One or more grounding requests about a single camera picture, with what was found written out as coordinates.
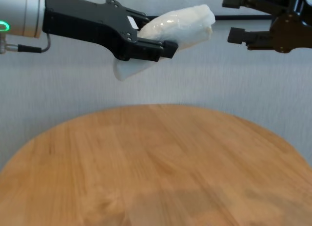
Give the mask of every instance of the white wall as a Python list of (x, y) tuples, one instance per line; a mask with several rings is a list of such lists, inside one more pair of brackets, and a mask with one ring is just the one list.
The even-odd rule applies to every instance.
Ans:
[[(0, 168), (25, 142), (73, 117), (129, 104), (178, 103), (254, 121), (294, 145), (312, 164), (312, 50), (247, 51), (227, 43), (230, 27), (267, 30), (268, 21), (223, 21), (210, 42), (125, 82), (101, 46), (52, 36), (42, 55), (0, 56)], [(13, 43), (45, 45), (11, 37)]]

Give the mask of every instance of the cable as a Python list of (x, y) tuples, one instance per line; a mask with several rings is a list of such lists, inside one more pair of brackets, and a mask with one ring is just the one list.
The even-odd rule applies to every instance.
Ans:
[(41, 53), (47, 52), (50, 47), (51, 47), (51, 38), (50, 38), (50, 34), (47, 34), (47, 38), (48, 38), (48, 46), (46, 48), (44, 48)]
[(272, 20), (271, 15), (216, 15), (215, 20)]
[(51, 47), (51, 38), (50, 34), (47, 34), (48, 38), (48, 46), (44, 49), (40, 47), (32, 47), (32, 46), (25, 46), (25, 45), (18, 45), (18, 52), (30, 52), (30, 53), (44, 53), (47, 52)]

